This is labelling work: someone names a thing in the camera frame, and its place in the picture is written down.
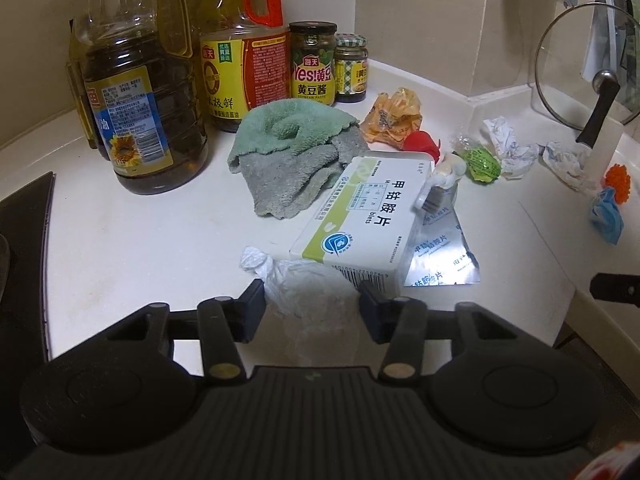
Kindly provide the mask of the clear plastic film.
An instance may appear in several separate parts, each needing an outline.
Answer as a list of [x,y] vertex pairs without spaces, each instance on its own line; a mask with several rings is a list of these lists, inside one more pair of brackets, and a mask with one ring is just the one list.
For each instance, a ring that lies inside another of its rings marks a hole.
[[264,282],[293,364],[371,367],[378,362],[380,352],[366,341],[360,293],[340,271],[311,260],[276,259],[252,246],[244,248],[240,267]]

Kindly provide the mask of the small yellow label jar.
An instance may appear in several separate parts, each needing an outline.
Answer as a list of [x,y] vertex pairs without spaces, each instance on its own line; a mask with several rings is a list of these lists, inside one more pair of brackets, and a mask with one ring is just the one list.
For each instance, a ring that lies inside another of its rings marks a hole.
[[361,102],[368,88],[367,39],[356,34],[337,34],[334,52],[336,99]]

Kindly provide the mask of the white medicine box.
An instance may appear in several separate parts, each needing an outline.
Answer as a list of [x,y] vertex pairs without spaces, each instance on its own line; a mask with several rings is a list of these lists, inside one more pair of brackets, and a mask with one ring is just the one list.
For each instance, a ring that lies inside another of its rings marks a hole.
[[416,206],[435,167],[423,153],[355,157],[290,248],[290,256],[339,270],[383,294],[404,287],[424,211]]

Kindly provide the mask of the crumpled grey tissue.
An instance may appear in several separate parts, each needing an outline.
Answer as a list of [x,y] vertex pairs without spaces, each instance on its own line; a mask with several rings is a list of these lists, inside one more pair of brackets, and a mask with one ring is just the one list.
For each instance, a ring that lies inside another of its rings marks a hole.
[[588,177],[586,165],[592,149],[587,145],[575,143],[571,146],[560,142],[549,142],[541,152],[542,161],[552,174],[573,191],[594,194],[598,185]]

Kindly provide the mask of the crumpled white tissue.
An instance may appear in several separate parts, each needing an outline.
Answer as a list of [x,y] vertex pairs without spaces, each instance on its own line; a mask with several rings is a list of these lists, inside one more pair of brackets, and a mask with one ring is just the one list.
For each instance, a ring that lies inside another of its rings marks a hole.
[[539,146],[518,142],[513,128],[502,116],[485,119],[482,133],[488,136],[500,162],[501,174],[506,180],[521,179],[538,160]]

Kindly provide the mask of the orange mesh scrap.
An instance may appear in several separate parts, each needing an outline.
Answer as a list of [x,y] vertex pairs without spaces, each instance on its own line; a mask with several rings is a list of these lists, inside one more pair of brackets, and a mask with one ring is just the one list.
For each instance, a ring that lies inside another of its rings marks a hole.
[[617,205],[626,203],[629,200],[631,191],[631,176],[628,174],[627,167],[621,164],[614,164],[608,168],[604,176],[604,186],[612,188]]

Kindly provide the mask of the silver foil pill sheet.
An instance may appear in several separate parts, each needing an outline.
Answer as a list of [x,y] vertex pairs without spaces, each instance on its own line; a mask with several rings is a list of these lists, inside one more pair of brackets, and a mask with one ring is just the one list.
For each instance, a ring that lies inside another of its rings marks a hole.
[[427,214],[416,240],[406,287],[473,285],[480,282],[480,266],[470,252],[451,197],[436,214]]

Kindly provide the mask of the black gas stove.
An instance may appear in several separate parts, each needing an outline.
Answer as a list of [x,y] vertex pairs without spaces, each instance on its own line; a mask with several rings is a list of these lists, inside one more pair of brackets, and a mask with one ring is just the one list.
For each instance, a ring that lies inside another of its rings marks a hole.
[[20,395],[50,359],[46,265],[55,174],[47,172],[1,201],[1,472],[35,448]]

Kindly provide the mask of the blue plastic scrap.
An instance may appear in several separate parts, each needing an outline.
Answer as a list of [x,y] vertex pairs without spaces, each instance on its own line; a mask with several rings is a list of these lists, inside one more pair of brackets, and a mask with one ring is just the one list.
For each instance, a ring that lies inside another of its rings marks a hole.
[[614,188],[607,186],[593,199],[589,221],[608,244],[618,244],[625,225],[615,201]]

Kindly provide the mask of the green bean paste jar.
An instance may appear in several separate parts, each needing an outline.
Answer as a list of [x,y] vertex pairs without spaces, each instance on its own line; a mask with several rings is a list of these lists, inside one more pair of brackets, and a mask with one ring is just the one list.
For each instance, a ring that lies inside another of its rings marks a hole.
[[322,21],[292,22],[291,91],[295,99],[333,105],[336,95],[335,61],[337,24]]

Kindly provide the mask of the green candy wrapper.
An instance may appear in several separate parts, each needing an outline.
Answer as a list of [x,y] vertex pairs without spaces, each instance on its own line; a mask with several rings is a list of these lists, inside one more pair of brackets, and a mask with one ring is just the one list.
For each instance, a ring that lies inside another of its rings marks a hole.
[[466,163],[472,181],[491,184],[500,177],[500,162],[483,144],[467,136],[457,136],[452,144],[454,152]]

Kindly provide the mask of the green grey cleaning cloth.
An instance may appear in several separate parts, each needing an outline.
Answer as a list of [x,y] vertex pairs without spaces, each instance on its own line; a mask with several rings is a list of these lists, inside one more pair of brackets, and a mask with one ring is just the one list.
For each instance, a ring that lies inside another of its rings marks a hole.
[[285,99],[242,119],[228,157],[259,217],[291,219],[334,185],[353,158],[369,153],[358,119],[329,105]]

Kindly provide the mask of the white small bottle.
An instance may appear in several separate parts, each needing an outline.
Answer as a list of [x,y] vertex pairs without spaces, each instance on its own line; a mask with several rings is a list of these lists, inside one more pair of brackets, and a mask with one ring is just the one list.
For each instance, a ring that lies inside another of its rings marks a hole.
[[454,153],[448,153],[427,177],[413,208],[436,214],[448,191],[452,190],[466,173],[466,162]]

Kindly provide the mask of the red plastic piece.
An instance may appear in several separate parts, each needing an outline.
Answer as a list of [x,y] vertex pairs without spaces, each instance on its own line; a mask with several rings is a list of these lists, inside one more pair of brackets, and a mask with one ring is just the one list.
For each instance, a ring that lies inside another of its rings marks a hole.
[[435,141],[426,131],[416,130],[406,136],[401,149],[404,152],[430,155],[437,164],[440,159],[440,142]]

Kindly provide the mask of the glass pot lid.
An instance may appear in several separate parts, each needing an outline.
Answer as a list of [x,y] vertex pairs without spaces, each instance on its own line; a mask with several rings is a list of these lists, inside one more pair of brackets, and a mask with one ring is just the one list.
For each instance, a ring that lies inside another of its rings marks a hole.
[[563,11],[542,34],[534,76],[544,108],[593,148],[608,118],[639,116],[639,22],[603,2]]

